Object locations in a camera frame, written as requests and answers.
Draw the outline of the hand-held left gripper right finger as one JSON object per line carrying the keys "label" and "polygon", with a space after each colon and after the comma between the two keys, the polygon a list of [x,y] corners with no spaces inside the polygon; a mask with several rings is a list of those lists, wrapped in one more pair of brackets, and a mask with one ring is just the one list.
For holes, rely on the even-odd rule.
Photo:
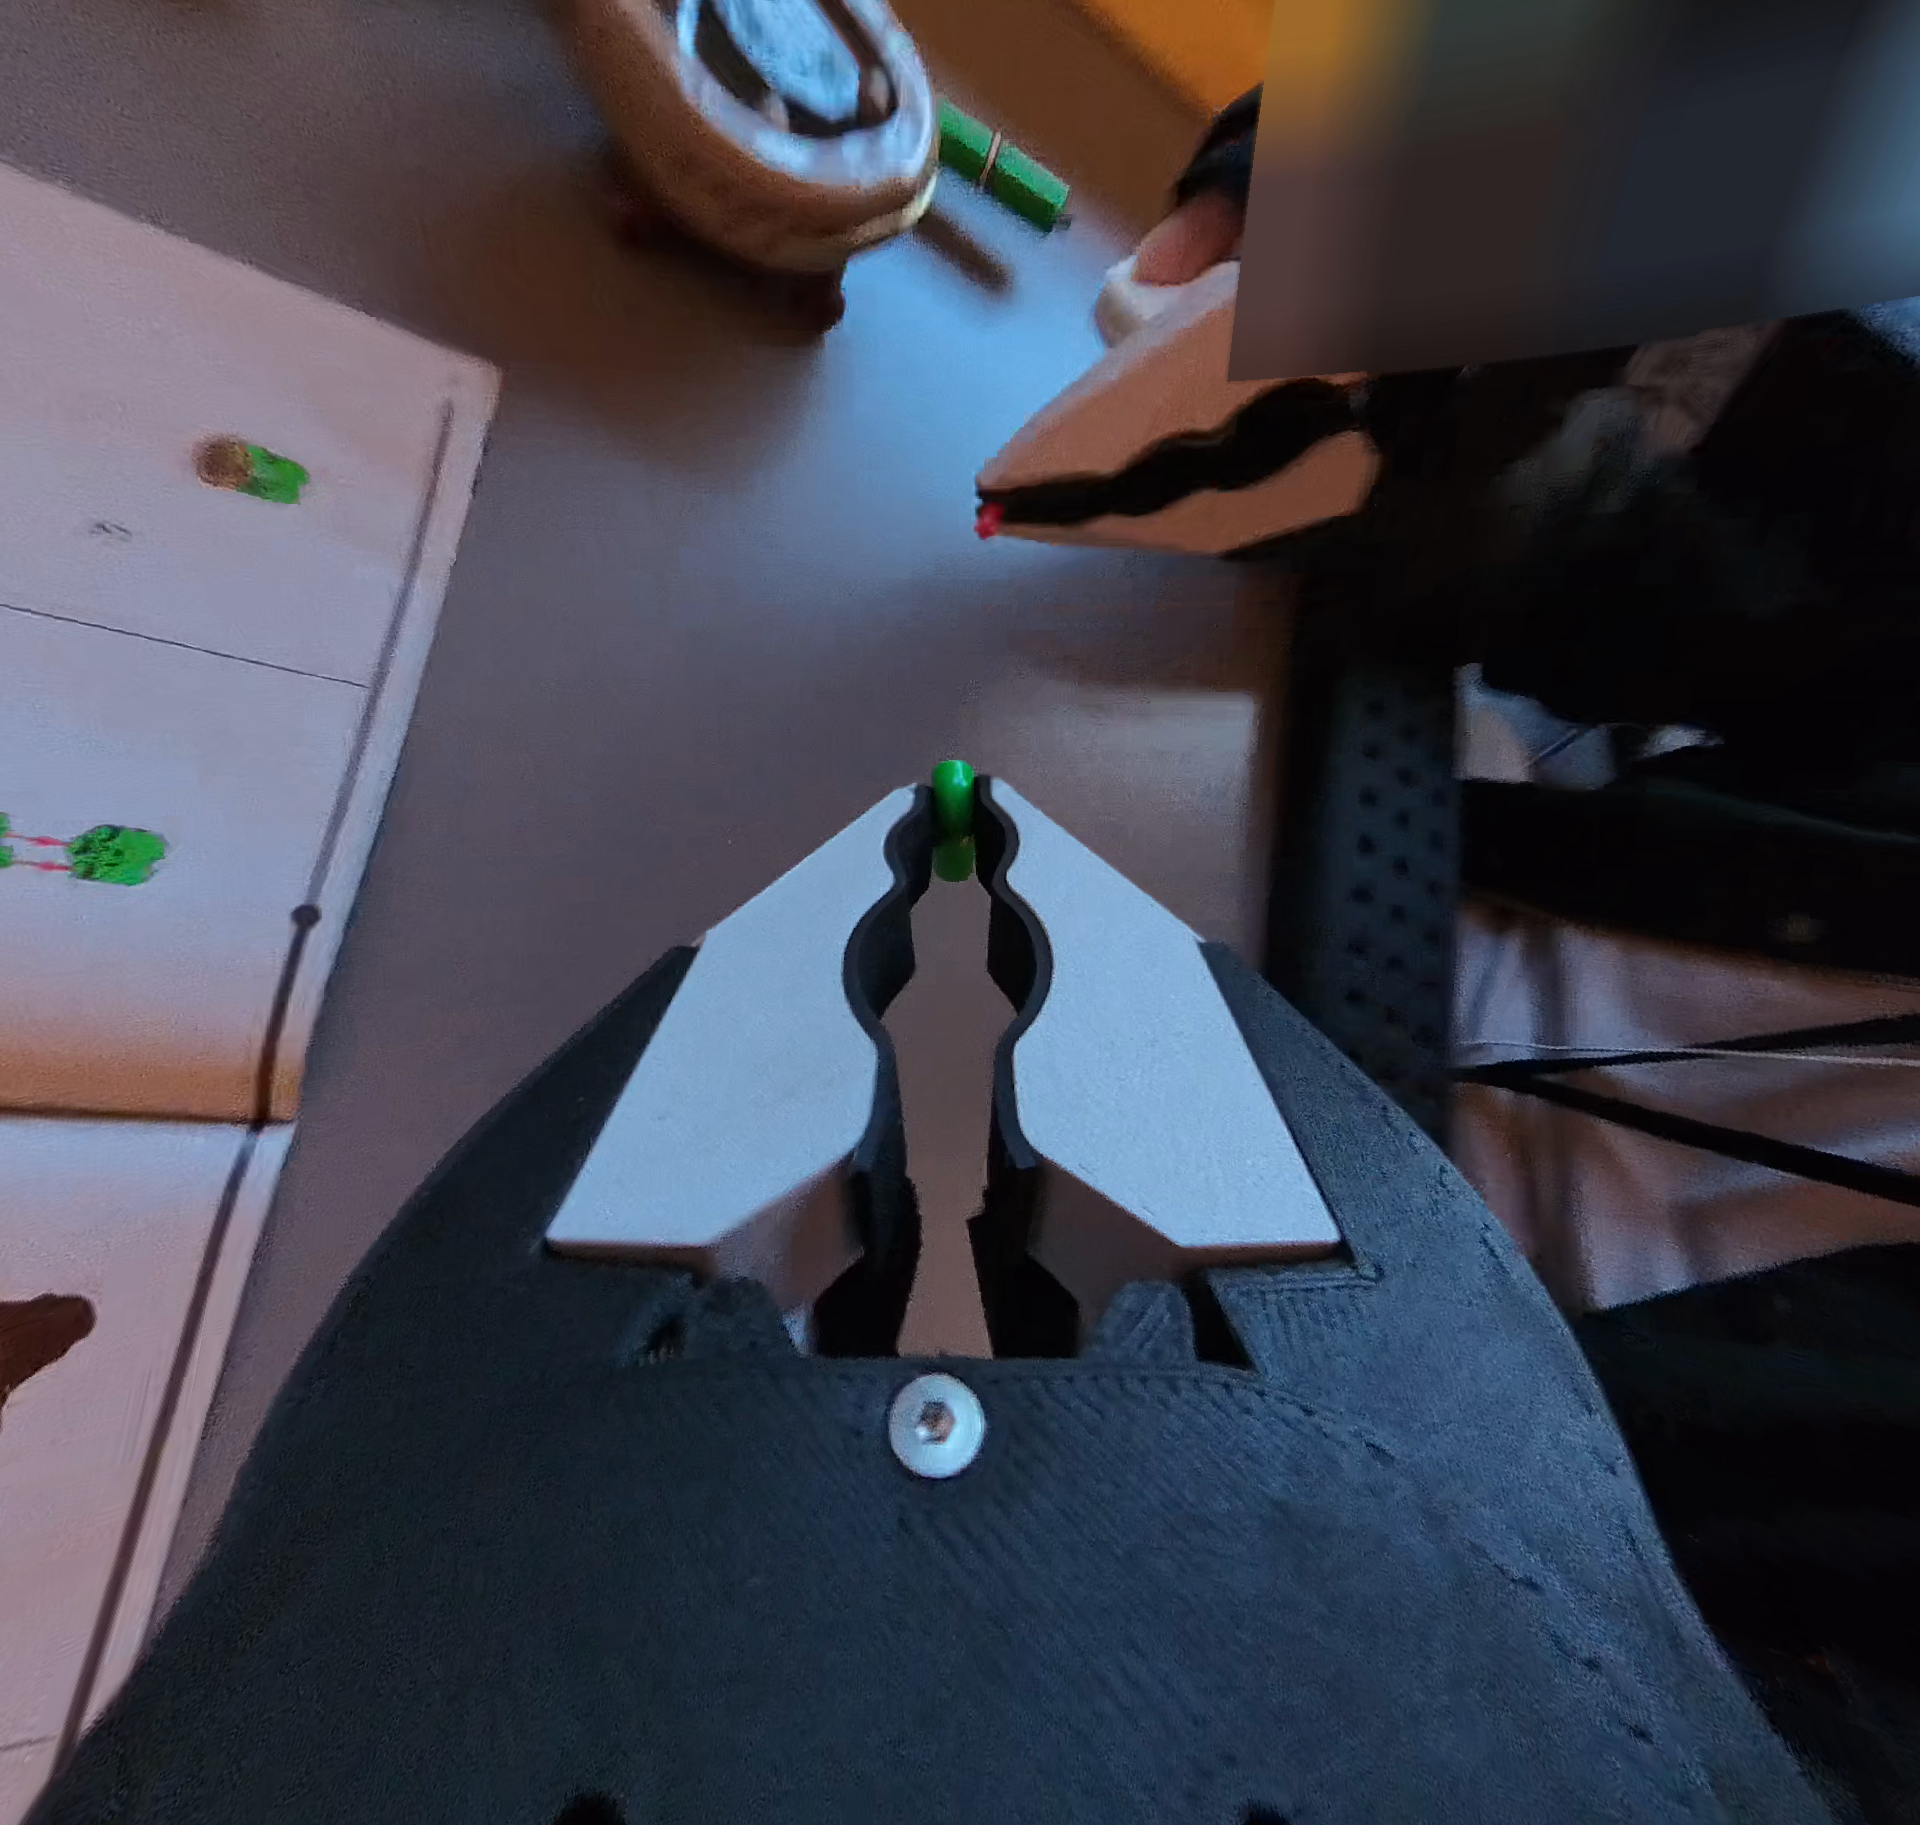
{"label": "hand-held left gripper right finger", "polygon": [[1074,1354],[1119,1291],[1343,1259],[1208,943],[1009,782],[973,784],[990,895],[990,1185],[969,1224],[997,1354]]}

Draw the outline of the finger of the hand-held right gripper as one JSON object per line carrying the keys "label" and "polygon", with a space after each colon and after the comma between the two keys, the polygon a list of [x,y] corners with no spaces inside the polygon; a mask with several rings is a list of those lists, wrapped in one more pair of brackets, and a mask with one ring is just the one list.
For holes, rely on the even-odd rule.
{"label": "finger of the hand-held right gripper", "polygon": [[1382,476],[1382,454],[1362,434],[1324,438],[1303,458],[1243,491],[1197,491],[1153,515],[1075,523],[1019,520],[990,513],[990,537],[1046,545],[1097,545],[1182,559],[1230,559],[1362,513]]}
{"label": "finger of the hand-held right gripper", "polygon": [[983,508],[1360,508],[1365,376],[1233,381],[1236,300],[1181,300],[1057,394],[977,476]]}

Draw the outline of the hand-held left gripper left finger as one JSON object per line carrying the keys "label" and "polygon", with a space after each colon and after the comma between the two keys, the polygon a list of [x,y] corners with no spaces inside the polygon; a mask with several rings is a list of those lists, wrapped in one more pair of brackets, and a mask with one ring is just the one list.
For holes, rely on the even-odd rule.
{"label": "hand-held left gripper left finger", "polygon": [[763,1285],[825,1354],[893,1354],[922,1259],[885,1013],[915,973],[925,790],[708,928],[547,1224],[563,1259]]}

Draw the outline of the tan brick-built pot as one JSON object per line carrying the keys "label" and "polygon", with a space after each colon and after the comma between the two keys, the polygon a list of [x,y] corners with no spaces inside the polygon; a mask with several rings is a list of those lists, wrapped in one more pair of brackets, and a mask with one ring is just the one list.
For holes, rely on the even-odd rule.
{"label": "tan brick-built pot", "polygon": [[753,279],[812,337],[851,261],[914,231],[937,98],[889,0],[566,0],[636,235]]}

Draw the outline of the grey desk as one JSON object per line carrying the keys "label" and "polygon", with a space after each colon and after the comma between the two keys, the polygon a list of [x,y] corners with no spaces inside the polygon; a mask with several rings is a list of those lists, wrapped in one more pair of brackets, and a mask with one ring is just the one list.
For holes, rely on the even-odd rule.
{"label": "grey desk", "polygon": [[935,760],[1261,958],[1288,578],[970,534],[1204,117],[1071,0],[892,5],[1075,215],[946,187],[814,345],[617,239],[551,0],[2,0],[2,158],[504,376],[159,1605],[460,1135]]}

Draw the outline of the person's right hand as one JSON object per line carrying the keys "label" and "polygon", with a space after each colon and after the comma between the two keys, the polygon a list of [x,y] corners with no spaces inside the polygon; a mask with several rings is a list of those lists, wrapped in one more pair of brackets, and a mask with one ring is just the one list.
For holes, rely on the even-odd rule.
{"label": "person's right hand", "polygon": [[1140,244],[1134,281],[1185,286],[1239,259],[1254,171],[1261,85],[1221,107],[1177,176],[1167,217]]}

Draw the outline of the green brick bamboo stalk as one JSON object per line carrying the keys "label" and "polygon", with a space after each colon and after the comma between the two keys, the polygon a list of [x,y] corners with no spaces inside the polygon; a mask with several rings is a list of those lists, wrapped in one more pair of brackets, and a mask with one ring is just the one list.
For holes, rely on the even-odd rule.
{"label": "green brick bamboo stalk", "polygon": [[1071,184],[984,120],[950,100],[937,102],[937,168],[1028,230],[1042,235],[1071,230]]}

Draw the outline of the person's pale shirt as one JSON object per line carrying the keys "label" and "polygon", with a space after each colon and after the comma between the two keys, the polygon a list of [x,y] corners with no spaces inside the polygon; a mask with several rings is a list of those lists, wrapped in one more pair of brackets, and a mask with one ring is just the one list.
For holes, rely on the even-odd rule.
{"label": "person's pale shirt", "polygon": [[1917,1241],[1917,762],[1456,680],[1452,1153],[1577,1312]]}

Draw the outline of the white instruction booklet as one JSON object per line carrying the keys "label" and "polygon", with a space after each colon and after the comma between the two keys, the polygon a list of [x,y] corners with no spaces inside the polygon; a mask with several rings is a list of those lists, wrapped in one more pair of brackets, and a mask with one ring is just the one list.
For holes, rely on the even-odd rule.
{"label": "white instruction booklet", "polygon": [[141,1657],[499,373],[2,168],[2,1821]]}

